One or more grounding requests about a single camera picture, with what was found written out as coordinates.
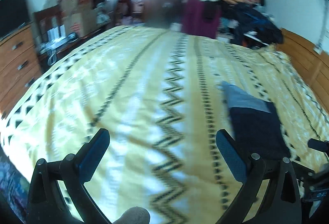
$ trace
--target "bed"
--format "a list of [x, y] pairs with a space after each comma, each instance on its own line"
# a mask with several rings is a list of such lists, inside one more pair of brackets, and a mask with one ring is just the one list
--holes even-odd
[[[305, 41], [296, 44], [297, 38], [279, 49], [303, 51]], [[294, 63], [292, 57], [297, 73], [282, 51], [164, 29], [113, 28], [73, 50], [30, 87], [2, 122], [1, 146], [30, 181], [39, 158], [61, 160], [106, 128], [111, 143], [86, 188], [110, 221], [141, 206], [152, 224], [216, 223], [241, 187], [214, 140], [219, 129], [232, 133], [222, 81], [274, 102], [291, 160], [315, 171], [328, 162], [307, 148], [310, 138], [329, 140], [325, 96], [316, 88], [328, 67], [322, 61], [308, 81], [313, 68], [301, 72], [297, 63], [303, 58]], [[311, 65], [319, 59], [314, 56]], [[255, 215], [266, 186], [264, 181], [246, 219]], [[80, 218], [65, 186], [60, 188]]]

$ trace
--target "zigzag pattern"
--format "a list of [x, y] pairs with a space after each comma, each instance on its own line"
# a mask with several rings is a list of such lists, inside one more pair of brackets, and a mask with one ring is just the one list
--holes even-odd
[[[103, 115], [105, 114], [105, 112], [107, 111], [107, 109], [109, 108], [109, 106], [111, 105], [113, 99], [115, 98], [115, 96], [117, 95], [118, 91], [120, 90], [120, 88], [122, 87], [122, 85], [124, 84], [124, 82], [127, 80], [127, 78], [129, 77], [131, 70], [134, 68], [134, 66], [136, 65], [136, 63], [139, 61], [140, 57], [151, 47], [151, 45], [154, 44], [154, 42], [161, 37], [162, 35], [166, 34], [168, 31], [164, 31], [162, 33], [160, 33], [159, 35], [157, 35], [152, 41], [150, 41], [148, 44], [146, 44], [139, 52], [138, 54], [135, 56], [135, 58], [130, 62], [130, 64], [127, 66], [124, 74], [122, 75], [122, 77], [119, 79], [119, 81], [116, 83], [115, 87], [113, 88], [113, 90], [108, 94], [108, 96], [106, 97], [106, 101], [103, 103], [103, 105], [101, 106], [101, 109], [98, 110], [98, 112], [95, 114], [93, 121], [91, 123], [89, 123], [89, 130], [88, 132], [91, 134], [93, 133], [93, 128], [97, 125], [97, 123], [101, 120], [101, 118], [103, 117]], [[86, 137], [87, 142], [89, 142], [92, 139], [91, 135]]]
[[[47, 89], [49, 89], [56, 80], [58, 80], [68, 69], [72, 67], [78, 60], [82, 58], [88, 52], [93, 51], [94, 49], [104, 45], [105, 43], [117, 38], [118, 36], [125, 34], [127, 31], [134, 29], [134, 26], [123, 27], [119, 30], [114, 31], [113, 33], [103, 37], [102, 39], [95, 41], [94, 43], [81, 48], [78, 52], [76, 52], [72, 56], [65, 57], [65, 61], [60, 64], [59, 67], [56, 68], [55, 71], [50, 73], [47, 77], [45, 77], [37, 87], [37, 89], [31, 94], [30, 97], [26, 98], [26, 100], [22, 103], [22, 106], [17, 109], [17, 111], [8, 119], [6, 128], [10, 130], [15, 130], [20, 123], [23, 122], [27, 113], [36, 105], [36, 103], [42, 98], [42, 96], [46, 93]], [[10, 139], [12, 134], [8, 136], [6, 139], [6, 143], [10, 144]]]
[[181, 35], [181, 37], [178, 38], [177, 44], [172, 52], [171, 60], [169, 61], [172, 68], [168, 69], [167, 73], [169, 73], [171, 77], [165, 78], [165, 82], [167, 82], [170, 87], [163, 89], [163, 93], [168, 99], [160, 103], [160, 108], [166, 113], [166, 116], [156, 121], [156, 124], [163, 132], [163, 139], [153, 144], [153, 148], [166, 156], [167, 161], [153, 168], [152, 172], [169, 187], [169, 191], [156, 195], [151, 200], [151, 206], [167, 219], [167, 224], [183, 224], [188, 221], [185, 215], [175, 210], [170, 205], [177, 197], [184, 194], [187, 188], [170, 173], [182, 167], [183, 162], [169, 151], [170, 146], [179, 143], [184, 138], [184, 135], [177, 131], [172, 124], [180, 122], [184, 118], [174, 106], [184, 101], [176, 93], [183, 90], [183, 87], [178, 81], [184, 78], [179, 75], [179, 72], [184, 71], [181, 67], [184, 61], [181, 58], [185, 56], [187, 38], [187, 35]]

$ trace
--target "black monitor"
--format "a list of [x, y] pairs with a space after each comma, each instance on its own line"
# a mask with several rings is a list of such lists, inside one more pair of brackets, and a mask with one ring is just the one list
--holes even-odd
[[0, 0], [0, 40], [30, 21], [26, 0]]

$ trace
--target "pile of clothes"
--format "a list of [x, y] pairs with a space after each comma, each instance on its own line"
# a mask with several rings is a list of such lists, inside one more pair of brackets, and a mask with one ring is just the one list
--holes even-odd
[[222, 81], [221, 89], [238, 146], [268, 160], [291, 157], [274, 103], [257, 99], [225, 81]]
[[[283, 43], [283, 35], [273, 22], [256, 10], [260, 0], [188, 0], [185, 7], [182, 31], [190, 35], [207, 36], [216, 39], [217, 29], [223, 29], [226, 19], [237, 24], [231, 28], [232, 44], [246, 47], [263, 47], [271, 43]], [[254, 39], [246, 33], [253, 31]]]

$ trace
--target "wooden dresser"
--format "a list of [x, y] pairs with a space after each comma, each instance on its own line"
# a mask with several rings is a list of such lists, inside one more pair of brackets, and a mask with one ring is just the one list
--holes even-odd
[[0, 41], [0, 115], [6, 118], [32, 83], [41, 76], [31, 25]]

